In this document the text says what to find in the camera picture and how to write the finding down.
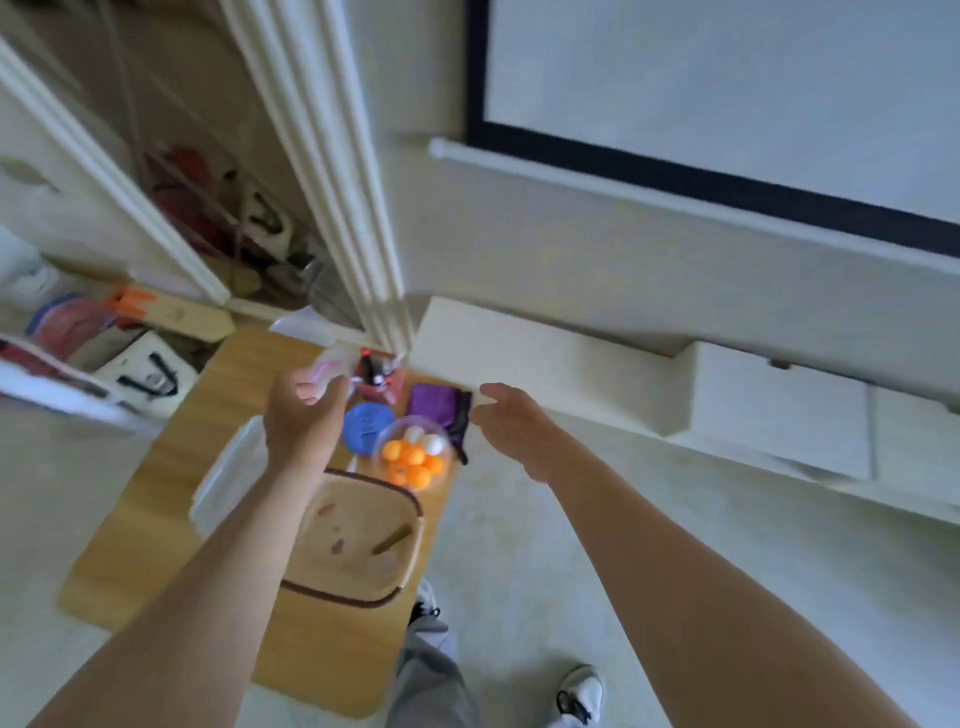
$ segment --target black shoelace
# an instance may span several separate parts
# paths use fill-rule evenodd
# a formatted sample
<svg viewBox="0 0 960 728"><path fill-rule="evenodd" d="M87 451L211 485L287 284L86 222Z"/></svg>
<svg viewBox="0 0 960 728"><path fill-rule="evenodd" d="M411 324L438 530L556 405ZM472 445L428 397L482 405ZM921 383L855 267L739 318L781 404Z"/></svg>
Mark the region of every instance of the black shoelace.
<svg viewBox="0 0 960 728"><path fill-rule="evenodd" d="M434 607L433 609L423 609L423 602L418 601L414 604L414 611L410 613L410 621L407 624L413 624L415 621L429 615L430 617L439 617L440 616L440 607Z"/></svg>
<svg viewBox="0 0 960 728"><path fill-rule="evenodd" d="M560 711L561 715L575 717L584 725L587 725L593 717L593 714L584 707L584 704L567 691L557 693L557 710Z"/></svg>

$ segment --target purple cloth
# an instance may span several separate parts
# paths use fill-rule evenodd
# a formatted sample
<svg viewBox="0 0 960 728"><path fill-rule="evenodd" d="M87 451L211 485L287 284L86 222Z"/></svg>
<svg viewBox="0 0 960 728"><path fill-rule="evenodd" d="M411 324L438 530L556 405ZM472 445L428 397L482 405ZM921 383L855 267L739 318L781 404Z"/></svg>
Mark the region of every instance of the purple cloth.
<svg viewBox="0 0 960 728"><path fill-rule="evenodd" d="M446 429L457 417L456 387L443 384L414 384L407 402L408 415L420 415Z"/></svg>
<svg viewBox="0 0 960 728"><path fill-rule="evenodd" d="M414 384L407 402L408 415L421 415L442 427L457 451L460 462L467 464L464 435L470 424L472 392L464 392L445 384Z"/></svg>

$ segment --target white floor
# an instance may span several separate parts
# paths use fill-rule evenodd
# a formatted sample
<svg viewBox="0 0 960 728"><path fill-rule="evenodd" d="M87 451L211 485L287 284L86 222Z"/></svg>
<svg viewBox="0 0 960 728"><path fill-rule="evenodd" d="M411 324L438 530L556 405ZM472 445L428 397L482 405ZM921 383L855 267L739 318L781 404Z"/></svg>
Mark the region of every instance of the white floor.
<svg viewBox="0 0 960 728"><path fill-rule="evenodd" d="M0 403L0 726L24 725L105 638L57 614L71 563L149 443ZM563 419L691 532L782 596L925 727L960 715L960 528ZM536 726L578 661L609 685L606 726L667 726L549 492L473 433L428 576L491 726ZM361 723L256 686L241 726ZM382 724L377 716L364 725Z"/></svg>

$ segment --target left hand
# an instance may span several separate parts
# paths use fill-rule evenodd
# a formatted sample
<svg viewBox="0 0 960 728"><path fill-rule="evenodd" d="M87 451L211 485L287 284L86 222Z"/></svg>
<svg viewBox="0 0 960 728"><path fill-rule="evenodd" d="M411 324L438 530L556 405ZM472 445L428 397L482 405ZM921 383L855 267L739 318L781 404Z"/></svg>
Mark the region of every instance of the left hand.
<svg viewBox="0 0 960 728"><path fill-rule="evenodd" d="M336 377L317 400L311 373L306 367L276 376L263 426L269 468L297 469L319 483L344 426L349 380Z"/></svg>

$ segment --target white cabinet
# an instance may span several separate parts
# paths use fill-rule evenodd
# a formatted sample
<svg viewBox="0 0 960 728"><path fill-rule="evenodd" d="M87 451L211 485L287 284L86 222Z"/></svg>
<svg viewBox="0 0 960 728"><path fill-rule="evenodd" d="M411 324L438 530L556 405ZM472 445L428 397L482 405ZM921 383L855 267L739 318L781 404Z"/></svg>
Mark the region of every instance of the white cabinet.
<svg viewBox="0 0 960 728"><path fill-rule="evenodd" d="M879 387L874 398L878 483L960 506L960 415L941 402Z"/></svg>
<svg viewBox="0 0 960 728"><path fill-rule="evenodd" d="M864 382L702 341L671 366L670 442L804 480L871 477Z"/></svg>

